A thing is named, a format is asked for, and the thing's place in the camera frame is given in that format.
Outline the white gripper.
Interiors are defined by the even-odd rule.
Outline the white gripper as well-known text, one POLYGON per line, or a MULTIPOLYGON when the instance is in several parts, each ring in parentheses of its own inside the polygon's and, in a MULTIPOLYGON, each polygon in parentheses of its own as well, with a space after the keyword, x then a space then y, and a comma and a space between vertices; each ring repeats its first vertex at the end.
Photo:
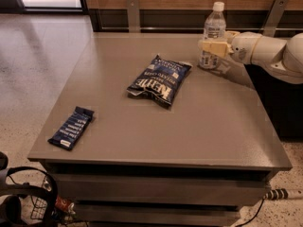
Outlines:
POLYGON ((231 58, 242 64, 250 64, 253 51, 258 40, 262 37, 259 33, 228 30, 224 33, 226 42, 200 40, 198 47, 204 52, 225 58, 231 54, 231 58))

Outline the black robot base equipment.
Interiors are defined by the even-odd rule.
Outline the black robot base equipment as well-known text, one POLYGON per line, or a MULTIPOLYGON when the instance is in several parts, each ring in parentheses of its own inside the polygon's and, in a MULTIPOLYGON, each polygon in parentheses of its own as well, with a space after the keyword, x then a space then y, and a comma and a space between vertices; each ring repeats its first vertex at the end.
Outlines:
MULTIPOLYGON (((31 166, 8 168, 8 163, 8 156, 5 153, 0 152, 0 196, 6 196, 6 198, 0 204, 0 227, 57 227, 57 224, 26 224, 21 219, 20 198, 26 196, 44 197, 45 193, 41 187, 35 185, 24 183, 8 184, 7 177, 11 176, 12 174, 19 171, 36 169, 35 167, 31 166)), ((39 171, 45 176, 50 176, 43 170, 39 171)))

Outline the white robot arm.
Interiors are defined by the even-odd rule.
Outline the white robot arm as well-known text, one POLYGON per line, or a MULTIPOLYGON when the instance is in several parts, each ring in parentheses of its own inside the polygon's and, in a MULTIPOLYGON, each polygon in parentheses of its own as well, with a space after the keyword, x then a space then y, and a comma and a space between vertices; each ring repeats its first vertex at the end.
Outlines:
POLYGON ((254 32, 226 31, 220 39, 201 39, 198 47, 222 59, 261 67, 291 84, 303 83, 303 34, 279 39, 254 32))

